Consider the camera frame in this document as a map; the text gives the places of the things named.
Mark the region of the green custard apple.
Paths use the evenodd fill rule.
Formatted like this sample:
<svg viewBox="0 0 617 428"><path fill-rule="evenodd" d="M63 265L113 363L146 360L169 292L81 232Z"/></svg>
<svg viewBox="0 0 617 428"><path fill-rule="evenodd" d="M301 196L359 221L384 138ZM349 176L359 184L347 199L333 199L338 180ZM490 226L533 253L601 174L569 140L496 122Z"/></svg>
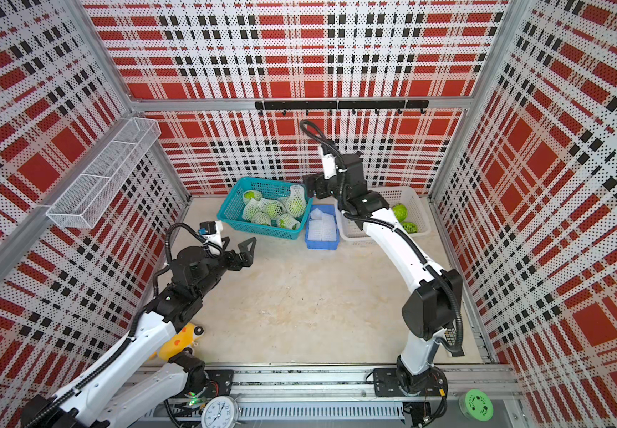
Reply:
<svg viewBox="0 0 617 428"><path fill-rule="evenodd" d="M306 202L303 199L288 199L285 208L294 218L301 218L306 210Z"/></svg>
<svg viewBox="0 0 617 428"><path fill-rule="evenodd" d="M401 222L403 229L410 235L418 232L418 226L412 222Z"/></svg>
<svg viewBox="0 0 617 428"><path fill-rule="evenodd" d="M408 208L401 203L398 203L392 207L392 211L399 223L403 223L406 221L408 217Z"/></svg>

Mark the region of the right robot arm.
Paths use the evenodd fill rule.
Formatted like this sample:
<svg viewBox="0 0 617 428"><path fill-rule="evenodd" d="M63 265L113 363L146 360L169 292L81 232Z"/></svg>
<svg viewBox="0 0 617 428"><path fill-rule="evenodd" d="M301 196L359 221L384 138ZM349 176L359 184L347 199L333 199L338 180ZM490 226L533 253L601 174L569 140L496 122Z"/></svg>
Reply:
<svg viewBox="0 0 617 428"><path fill-rule="evenodd" d="M335 198L342 217L380 246L408 288L401 310L408 339L397 358L396 379L403 394L420 395L439 380L433 360L440 347L450 353L462 351L463 279L455 269L444 269L426 255L390 204L367 187L358 153L331 153L325 146L319 153L323 171L302 179L308 195Z"/></svg>

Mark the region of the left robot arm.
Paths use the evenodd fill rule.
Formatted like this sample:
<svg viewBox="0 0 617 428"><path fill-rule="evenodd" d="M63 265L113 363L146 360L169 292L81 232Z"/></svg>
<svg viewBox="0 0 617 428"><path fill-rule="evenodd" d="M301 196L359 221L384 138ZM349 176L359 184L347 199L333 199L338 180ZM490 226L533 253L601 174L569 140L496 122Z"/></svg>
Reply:
<svg viewBox="0 0 617 428"><path fill-rule="evenodd" d="M128 333L51 397L34 397L23 408L21 426L128 427L167 399L206 392L213 382L204 362L191 351L177 352L148 379L126 391L121 388L187 326L224 274L253 265L256 244L252 237L237 250L221 245L215 255L205 246L169 253L166 267L155 274L171 273L169 284L138 312Z"/></svg>

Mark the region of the sleeved custard apple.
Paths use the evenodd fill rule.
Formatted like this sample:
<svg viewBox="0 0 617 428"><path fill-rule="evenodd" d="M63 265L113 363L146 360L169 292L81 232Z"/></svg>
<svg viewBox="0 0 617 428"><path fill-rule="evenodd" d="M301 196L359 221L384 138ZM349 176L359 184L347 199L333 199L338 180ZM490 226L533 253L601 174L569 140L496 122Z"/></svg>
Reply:
<svg viewBox="0 0 617 428"><path fill-rule="evenodd" d="M301 228L301 222L298 221L297 219L295 219L289 213L285 213L285 214L281 215L276 220L276 225L279 228L283 228L285 230L290 230L290 231L296 231L296 230L299 230Z"/></svg>
<svg viewBox="0 0 617 428"><path fill-rule="evenodd" d="M251 223L260 226L272 226L272 219L265 212L257 212L251 217Z"/></svg>
<svg viewBox="0 0 617 428"><path fill-rule="evenodd" d="M281 215L285 214L285 206L278 200L262 198L259 205L261 211L269 215L272 220L277 220Z"/></svg>
<svg viewBox="0 0 617 428"><path fill-rule="evenodd" d="M263 195L258 190L251 189L251 190L247 190L247 191L245 191L243 193L244 205L248 205L252 201L255 201L256 203L258 203L258 202L261 201L262 198L263 198Z"/></svg>

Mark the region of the stack of white foam nets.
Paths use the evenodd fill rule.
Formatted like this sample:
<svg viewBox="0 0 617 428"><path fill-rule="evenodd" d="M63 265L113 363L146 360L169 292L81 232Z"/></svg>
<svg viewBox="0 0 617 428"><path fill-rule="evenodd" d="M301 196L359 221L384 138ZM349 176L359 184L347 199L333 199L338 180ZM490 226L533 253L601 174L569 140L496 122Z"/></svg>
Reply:
<svg viewBox="0 0 617 428"><path fill-rule="evenodd" d="M308 239L312 242L331 243L338 237L337 224L333 214L315 208L310 212Z"/></svg>

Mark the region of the blue plastic tray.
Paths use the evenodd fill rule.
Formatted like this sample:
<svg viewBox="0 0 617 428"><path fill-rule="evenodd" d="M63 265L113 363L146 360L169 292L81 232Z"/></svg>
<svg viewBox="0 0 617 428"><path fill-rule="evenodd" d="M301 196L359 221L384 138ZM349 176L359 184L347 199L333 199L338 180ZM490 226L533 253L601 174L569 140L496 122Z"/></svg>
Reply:
<svg viewBox="0 0 617 428"><path fill-rule="evenodd" d="M309 250L335 251L340 233L332 205L315 205L308 214L305 244Z"/></svg>

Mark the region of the teal plastic basket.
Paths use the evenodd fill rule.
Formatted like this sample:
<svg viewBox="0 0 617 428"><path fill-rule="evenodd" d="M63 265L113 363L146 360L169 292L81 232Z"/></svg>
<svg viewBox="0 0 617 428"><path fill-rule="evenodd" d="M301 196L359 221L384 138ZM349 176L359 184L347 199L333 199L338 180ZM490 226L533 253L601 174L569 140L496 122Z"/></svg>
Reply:
<svg viewBox="0 0 617 428"><path fill-rule="evenodd" d="M296 240L311 208L303 185L247 177L234 185L217 219L237 231Z"/></svg>

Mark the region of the yellow plush toy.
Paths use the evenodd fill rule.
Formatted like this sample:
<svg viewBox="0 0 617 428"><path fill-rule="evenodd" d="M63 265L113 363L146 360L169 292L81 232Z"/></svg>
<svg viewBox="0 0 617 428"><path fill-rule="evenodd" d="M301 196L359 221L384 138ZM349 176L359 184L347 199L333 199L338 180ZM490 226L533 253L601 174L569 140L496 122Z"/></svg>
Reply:
<svg viewBox="0 0 617 428"><path fill-rule="evenodd" d="M205 335L203 326L186 324L179 333L166 342L158 351L148 358L149 361L162 360L168 361L182 351L193 351L196 342Z"/></svg>

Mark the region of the round pressure gauge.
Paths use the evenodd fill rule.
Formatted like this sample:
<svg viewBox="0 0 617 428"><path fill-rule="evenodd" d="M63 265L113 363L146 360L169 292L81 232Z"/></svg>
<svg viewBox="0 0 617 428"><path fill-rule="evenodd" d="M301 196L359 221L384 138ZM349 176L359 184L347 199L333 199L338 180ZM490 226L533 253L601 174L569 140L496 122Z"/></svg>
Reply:
<svg viewBox="0 0 617 428"><path fill-rule="evenodd" d="M201 416L202 428L233 428L239 419L239 408L229 396L216 397L204 408Z"/></svg>

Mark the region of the green tape spool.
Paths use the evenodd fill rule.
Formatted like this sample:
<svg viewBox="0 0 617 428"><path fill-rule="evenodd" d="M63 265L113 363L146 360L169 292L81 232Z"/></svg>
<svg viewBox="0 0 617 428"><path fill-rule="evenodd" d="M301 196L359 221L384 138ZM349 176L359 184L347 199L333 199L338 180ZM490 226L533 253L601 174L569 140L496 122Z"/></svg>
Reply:
<svg viewBox="0 0 617 428"><path fill-rule="evenodd" d="M469 420L489 422L494 416L494 406L489 396L478 389L465 392L458 400L461 414Z"/></svg>

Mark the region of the black hook rail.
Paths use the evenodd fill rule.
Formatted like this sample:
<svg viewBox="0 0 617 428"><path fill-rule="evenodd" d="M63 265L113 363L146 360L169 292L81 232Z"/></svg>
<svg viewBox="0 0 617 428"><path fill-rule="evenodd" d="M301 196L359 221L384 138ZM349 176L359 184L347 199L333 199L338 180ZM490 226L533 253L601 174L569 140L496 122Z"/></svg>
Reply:
<svg viewBox="0 0 617 428"><path fill-rule="evenodd" d="M332 100L332 101L257 101L254 107L259 112L265 111L334 111L334 110L419 110L424 111L430 105L429 100Z"/></svg>

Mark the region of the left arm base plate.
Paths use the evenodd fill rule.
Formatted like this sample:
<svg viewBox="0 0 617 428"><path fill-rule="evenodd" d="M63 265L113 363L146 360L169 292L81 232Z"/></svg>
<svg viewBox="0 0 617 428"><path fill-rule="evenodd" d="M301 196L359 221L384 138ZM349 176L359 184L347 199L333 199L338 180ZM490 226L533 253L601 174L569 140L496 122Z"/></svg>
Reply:
<svg viewBox="0 0 617 428"><path fill-rule="evenodd" d="M229 369L198 369L187 376L180 398L206 401L230 394L235 371Z"/></svg>

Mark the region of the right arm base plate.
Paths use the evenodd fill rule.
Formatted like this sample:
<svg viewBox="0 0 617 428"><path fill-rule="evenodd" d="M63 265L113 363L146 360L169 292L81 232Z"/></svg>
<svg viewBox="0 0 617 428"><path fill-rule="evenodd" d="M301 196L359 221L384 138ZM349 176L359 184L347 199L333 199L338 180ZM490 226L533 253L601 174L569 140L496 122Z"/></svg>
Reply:
<svg viewBox="0 0 617 428"><path fill-rule="evenodd" d="M431 367L421 374L410 374L401 367L377 368L373 372L377 397L444 397L448 382L444 372Z"/></svg>

